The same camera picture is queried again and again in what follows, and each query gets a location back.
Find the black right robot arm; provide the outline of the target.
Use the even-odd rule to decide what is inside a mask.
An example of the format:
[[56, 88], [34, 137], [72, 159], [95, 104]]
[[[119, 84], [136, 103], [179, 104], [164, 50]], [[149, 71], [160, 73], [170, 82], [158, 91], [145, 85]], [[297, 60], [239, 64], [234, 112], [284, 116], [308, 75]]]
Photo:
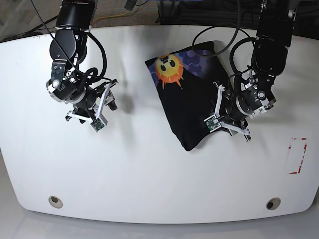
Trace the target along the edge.
[[[46, 83], [50, 96], [58, 101], [70, 103], [73, 110], [65, 119], [88, 122], [99, 131], [107, 125], [102, 115], [103, 107], [116, 110], [111, 88], [117, 80], [104, 75], [107, 70], [106, 52], [99, 40], [90, 32], [96, 10], [95, 0], [64, 0], [57, 17], [57, 31], [50, 44], [49, 53], [53, 60], [51, 77]], [[87, 55], [87, 40], [92, 39], [102, 54], [102, 71], [93, 67], [86, 72], [79, 69]]]

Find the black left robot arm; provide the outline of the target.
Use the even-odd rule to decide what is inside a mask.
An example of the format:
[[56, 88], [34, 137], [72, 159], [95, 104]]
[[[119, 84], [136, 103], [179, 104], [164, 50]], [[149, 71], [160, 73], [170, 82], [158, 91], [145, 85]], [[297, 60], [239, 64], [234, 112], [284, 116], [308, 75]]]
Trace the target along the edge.
[[[254, 118], [270, 110], [276, 98], [271, 91], [275, 78], [286, 66], [291, 45], [298, 1], [264, 0], [255, 37], [246, 37], [231, 49], [229, 61], [233, 75], [227, 85], [217, 84], [217, 102], [214, 112], [204, 120], [210, 132], [223, 130], [231, 135], [240, 133], [250, 140], [247, 118]], [[234, 64], [234, 53], [246, 42], [254, 49], [251, 63], [243, 72]]]

